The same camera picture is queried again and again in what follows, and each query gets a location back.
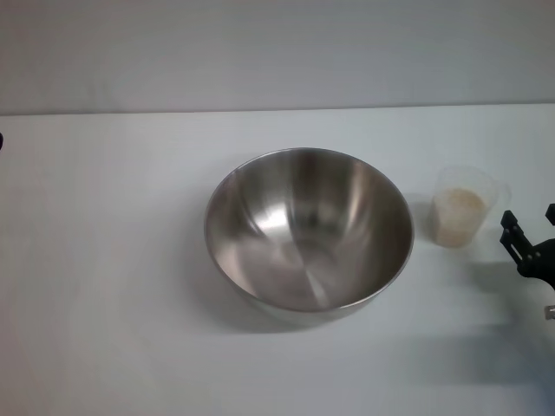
metal bowl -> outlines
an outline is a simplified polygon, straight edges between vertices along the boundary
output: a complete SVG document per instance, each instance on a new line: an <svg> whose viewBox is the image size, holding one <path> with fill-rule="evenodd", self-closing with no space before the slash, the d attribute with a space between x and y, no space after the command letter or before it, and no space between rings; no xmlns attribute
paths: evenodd
<svg viewBox="0 0 555 416"><path fill-rule="evenodd" d="M407 202L374 167L296 148L231 172L205 219L212 260L238 291L282 319L347 315L387 288L408 261Z"/></svg>

white tabletop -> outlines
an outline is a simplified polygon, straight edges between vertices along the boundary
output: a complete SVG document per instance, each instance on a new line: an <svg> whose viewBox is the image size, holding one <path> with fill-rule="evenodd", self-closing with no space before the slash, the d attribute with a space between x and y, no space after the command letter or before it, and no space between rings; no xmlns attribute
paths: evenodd
<svg viewBox="0 0 555 416"><path fill-rule="evenodd" d="M472 165L510 184L533 243L552 237L554 105L1 117L0 132L0 414L547 414L526 336L543 340L551 288L516 273L500 210L464 250L422 220L437 172ZM377 167L417 225L390 288L302 331L244 303L202 234L232 168L294 146Z"/></svg>

black object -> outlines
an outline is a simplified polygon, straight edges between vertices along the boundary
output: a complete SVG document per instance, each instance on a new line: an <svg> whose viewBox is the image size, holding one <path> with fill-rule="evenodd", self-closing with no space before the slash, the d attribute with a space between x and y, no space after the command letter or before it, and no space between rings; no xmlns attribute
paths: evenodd
<svg viewBox="0 0 555 416"><path fill-rule="evenodd" d="M555 204L549 205L545 216L555 225ZM503 214L501 225L504 230L500 242L517 264L520 275L541 279L555 289L555 238L532 245L510 211Z"/></svg>

stainless steel bowl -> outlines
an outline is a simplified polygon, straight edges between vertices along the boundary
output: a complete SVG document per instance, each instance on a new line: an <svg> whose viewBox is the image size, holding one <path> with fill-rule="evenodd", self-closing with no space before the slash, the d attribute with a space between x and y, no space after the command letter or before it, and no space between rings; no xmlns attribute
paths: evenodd
<svg viewBox="0 0 555 416"><path fill-rule="evenodd" d="M393 183L343 153L297 148L231 172L205 219L213 261L273 315L311 324L347 315L387 288L414 226Z"/></svg>

bowl rim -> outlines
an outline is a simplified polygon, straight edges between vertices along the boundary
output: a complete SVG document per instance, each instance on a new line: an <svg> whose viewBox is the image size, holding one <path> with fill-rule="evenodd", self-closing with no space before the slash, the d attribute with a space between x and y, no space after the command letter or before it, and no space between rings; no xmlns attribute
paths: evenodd
<svg viewBox="0 0 555 416"><path fill-rule="evenodd" d="M410 245L408 247L408 251L407 251L407 255L405 256L405 260L403 261L401 267L399 268L399 270L395 273L395 275L393 277L391 277L387 283L385 283L383 286L381 286L381 288L379 288L377 291L371 293L368 296L365 296L362 299L359 299L357 301L351 302L351 303L347 303L344 305L340 305L340 306L334 306L331 308L325 308L325 309L314 309L314 310L310 310L310 309L295 309L295 308L289 308L289 307L284 307L281 305L278 305L274 302L269 302L265 299L262 299L260 297L257 297L255 295L253 295L252 293L246 291L245 289L243 289L241 286L239 286L231 277L229 277L227 275L227 273L224 272L224 270L221 268L221 266L219 265L218 261L216 260L216 257L214 256L214 253L212 252L212 248L210 247L209 243L208 243L208 212L210 211L210 208L212 207L212 202L215 198L215 196L218 194L219 190L224 186L224 184L227 182L227 180L234 175L235 173L239 172L241 169L243 169L244 167L246 167L247 165L250 165L250 163L256 161L256 160L260 160L263 158L266 158L268 156L272 156L274 154L277 153L288 153L288 152L299 152L299 151L311 151L311 152L317 152L317 153L332 153L338 156L342 156L342 157L346 157L347 159L351 159L354 161L358 161L362 164L364 164L366 167L369 167L371 170L375 171L378 175L380 175L382 177L382 179L385 179L391 186L393 186L394 190L399 194L399 196L401 197L402 203L405 205L405 208L407 209L407 213L408 213L408 220L410 222ZM208 199L208 204L206 205L205 208L205 214L204 214L204 237L205 237L205 246L206 249L208 251L208 254L212 260L212 263L216 266L216 268L218 269L219 273L221 275L223 275L223 277L232 284L233 288L238 290L241 295L245 295L248 298L257 301L257 302L261 302L267 306L271 306L273 308L276 309L281 309L281 310L285 310L285 311L289 311L289 312L296 312L296 313L301 313L301 314L325 314L325 313L329 313L329 312L333 312L333 311L338 311L338 310L342 310L342 309L347 309L347 308L352 308L355 307L356 305L361 305L367 301L369 301L370 299L372 299L373 297L378 296L380 293L382 293L385 289L387 289L391 283L393 283L397 277L403 272L403 270L405 269L405 267L407 266L408 260L412 254L412 250L413 247L415 245L415 221L413 219L413 214L410 210L410 207L408 205L407 200L405 199L404 195L402 194L402 192L399 190L399 188L391 181L391 179L389 179L386 175L384 175L380 170L378 170L377 168L373 167L370 163L365 162L364 160L358 159L355 156L351 156L350 154L347 153L342 153L342 152L338 152L336 150L330 150L330 149L323 149L320 147L288 147L285 149L279 149L279 150L274 150L268 153L263 153L261 155L258 155L252 159L247 160L245 163L237 166L235 169L233 169L231 172L229 172L218 184L218 186L216 186L216 188L214 189L212 195L210 196L210 199Z"/></svg>

